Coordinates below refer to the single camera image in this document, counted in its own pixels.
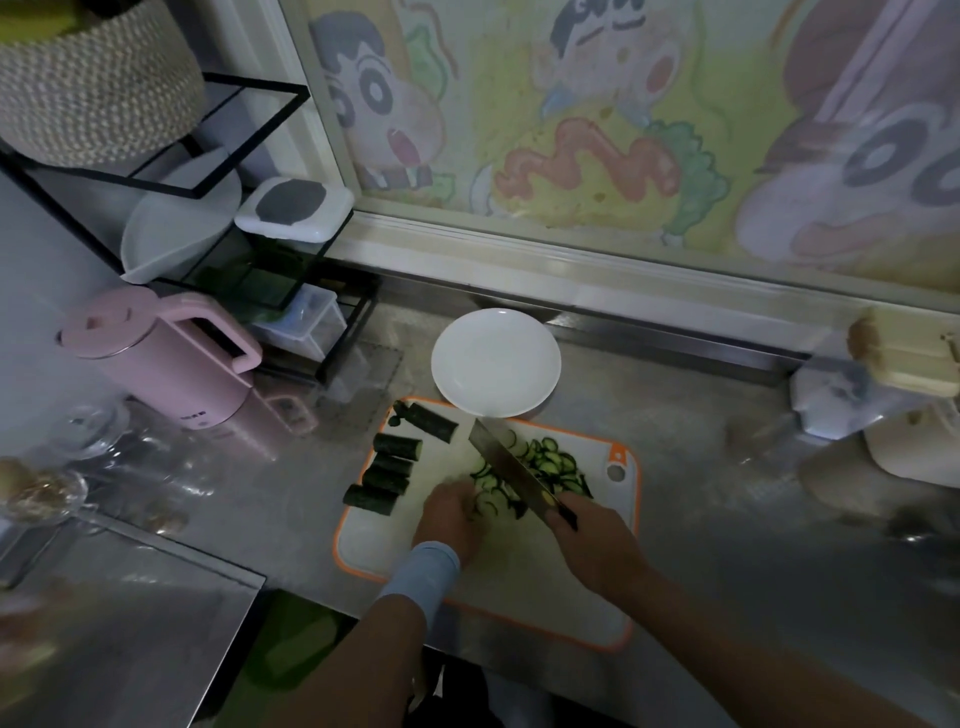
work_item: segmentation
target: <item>cartoon eye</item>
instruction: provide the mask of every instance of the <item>cartoon eye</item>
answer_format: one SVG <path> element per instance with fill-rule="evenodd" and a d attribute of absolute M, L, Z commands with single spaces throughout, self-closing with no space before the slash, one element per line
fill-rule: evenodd
<path fill-rule="evenodd" d="M 374 68 L 367 68 L 360 74 L 360 93 L 367 106 L 381 116 L 386 116 L 394 108 L 394 93 L 383 74 Z"/>
<path fill-rule="evenodd" d="M 940 157 L 917 175 L 910 197 L 930 207 L 960 203 L 960 149 Z"/>
<path fill-rule="evenodd" d="M 881 129 L 847 160 L 844 184 L 865 187 L 888 180 L 920 155 L 927 136 L 926 124 L 919 119 L 902 119 Z"/>
<path fill-rule="evenodd" d="M 352 127 L 353 122 L 357 120 L 357 116 L 347 93 L 342 88 L 332 85 L 330 87 L 330 98 L 337 109 L 337 120 L 340 122 L 340 126 L 344 129 Z"/>

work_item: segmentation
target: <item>window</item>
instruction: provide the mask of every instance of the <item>window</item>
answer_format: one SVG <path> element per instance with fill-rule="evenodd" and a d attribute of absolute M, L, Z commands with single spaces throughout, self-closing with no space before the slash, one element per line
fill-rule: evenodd
<path fill-rule="evenodd" d="M 282 5 L 361 208 L 960 293 L 953 0 Z"/>

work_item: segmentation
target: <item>hand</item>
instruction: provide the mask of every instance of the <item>hand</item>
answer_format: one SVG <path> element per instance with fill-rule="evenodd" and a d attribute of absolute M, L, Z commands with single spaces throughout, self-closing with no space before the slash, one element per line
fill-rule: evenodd
<path fill-rule="evenodd" d="M 546 515 L 566 565 L 581 584 L 617 604 L 650 569 L 636 537 L 611 508 L 573 493 L 557 499 L 577 514 L 576 531 L 556 511 Z"/>
<path fill-rule="evenodd" d="M 461 569 L 469 564 L 483 541 L 483 527 L 469 519 L 474 495 L 469 480 L 445 482 L 434 488 L 423 504 L 413 546 L 439 541 L 457 552 Z"/>

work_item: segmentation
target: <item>cutting board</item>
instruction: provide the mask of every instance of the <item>cutting board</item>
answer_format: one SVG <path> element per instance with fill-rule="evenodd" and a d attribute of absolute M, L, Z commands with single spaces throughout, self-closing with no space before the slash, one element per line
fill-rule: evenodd
<path fill-rule="evenodd" d="M 338 566 L 374 581 L 386 581 L 409 552 L 423 502 L 437 483 L 457 475 L 468 476 L 481 462 L 468 440 L 472 415 L 432 400 L 406 401 L 417 401 L 459 426 L 448 445 L 405 420 L 396 427 L 389 426 L 389 412 L 384 418 L 381 432 L 423 441 L 410 486 L 397 499 L 390 516 L 348 507 L 333 539 Z M 576 459 L 596 501 L 615 510 L 636 533 L 640 470 L 629 450 L 608 440 L 522 420 L 511 420 L 510 427 L 527 441 L 555 439 L 561 451 Z M 371 450 L 367 465 L 372 459 Z M 448 603 L 597 650 L 616 650 L 626 642 L 631 622 L 574 578 L 553 534 L 537 516 L 528 512 L 519 521 L 513 514 L 488 521 L 491 528 L 484 544 L 450 591 Z"/>

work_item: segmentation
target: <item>kettle handle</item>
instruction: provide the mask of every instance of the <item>kettle handle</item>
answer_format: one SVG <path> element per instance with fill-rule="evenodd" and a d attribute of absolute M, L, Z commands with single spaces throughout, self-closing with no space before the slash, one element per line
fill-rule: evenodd
<path fill-rule="evenodd" d="M 160 299 L 157 316 L 174 324 L 188 319 L 205 319 L 218 328 L 244 353 L 230 362 L 236 374 L 243 374 L 260 365 L 263 350 L 250 333 L 240 326 L 219 303 L 199 293 L 180 293 Z"/>

